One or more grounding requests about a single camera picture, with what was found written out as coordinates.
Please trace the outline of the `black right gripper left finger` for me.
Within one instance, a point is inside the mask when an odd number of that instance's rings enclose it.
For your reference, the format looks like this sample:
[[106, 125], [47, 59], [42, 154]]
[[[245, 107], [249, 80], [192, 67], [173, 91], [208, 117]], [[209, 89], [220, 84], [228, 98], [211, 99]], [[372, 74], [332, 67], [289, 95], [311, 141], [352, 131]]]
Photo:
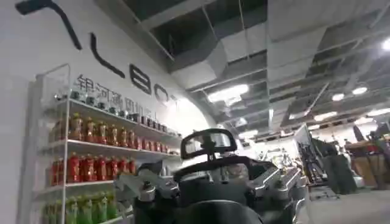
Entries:
[[121, 172], [114, 179], [115, 198], [118, 203], [154, 201], [157, 196], [165, 199], [175, 197], [179, 186], [172, 177], [163, 177], [163, 161], [142, 163], [136, 173]]

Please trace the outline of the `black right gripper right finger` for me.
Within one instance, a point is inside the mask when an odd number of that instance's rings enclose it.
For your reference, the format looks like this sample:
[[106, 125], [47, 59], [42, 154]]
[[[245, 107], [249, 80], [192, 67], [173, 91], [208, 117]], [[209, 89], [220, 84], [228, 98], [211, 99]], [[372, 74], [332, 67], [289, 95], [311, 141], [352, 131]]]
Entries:
[[286, 174], [277, 167], [271, 167], [265, 173], [251, 181], [251, 190], [256, 197], [270, 195], [278, 200], [304, 200], [307, 179], [300, 169], [292, 168]]

